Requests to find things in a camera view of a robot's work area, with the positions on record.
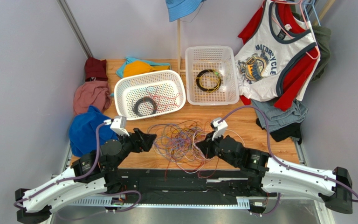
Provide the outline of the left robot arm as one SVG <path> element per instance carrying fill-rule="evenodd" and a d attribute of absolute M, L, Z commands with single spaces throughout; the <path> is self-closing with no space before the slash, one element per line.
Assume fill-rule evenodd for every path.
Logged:
<path fill-rule="evenodd" d="M 61 174 L 34 189 L 15 192 L 17 221 L 39 224 L 70 203 L 95 194 L 120 195 L 124 183 L 119 165 L 130 153 L 151 150 L 156 134 L 134 128 L 133 132 L 108 140 L 99 149 L 83 155 Z"/>

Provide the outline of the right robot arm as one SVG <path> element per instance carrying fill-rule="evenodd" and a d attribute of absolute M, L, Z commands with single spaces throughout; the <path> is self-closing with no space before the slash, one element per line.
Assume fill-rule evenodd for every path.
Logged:
<path fill-rule="evenodd" d="M 244 147 L 229 135 L 196 143 L 203 155 L 218 157 L 245 173 L 252 187 L 265 193 L 298 195 L 325 204 L 342 214 L 353 213 L 352 180 L 347 169 L 310 168 L 285 161 L 271 154 Z"/>

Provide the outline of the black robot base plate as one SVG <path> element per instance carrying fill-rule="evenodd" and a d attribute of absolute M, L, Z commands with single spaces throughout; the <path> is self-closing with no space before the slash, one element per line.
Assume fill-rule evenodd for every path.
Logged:
<path fill-rule="evenodd" d="M 233 202 L 235 197 L 276 197 L 256 188 L 256 178 L 239 170 L 207 170 L 204 178 L 177 169 L 120 169 L 106 175 L 107 192 L 127 191 L 124 201 L 144 203 Z"/>

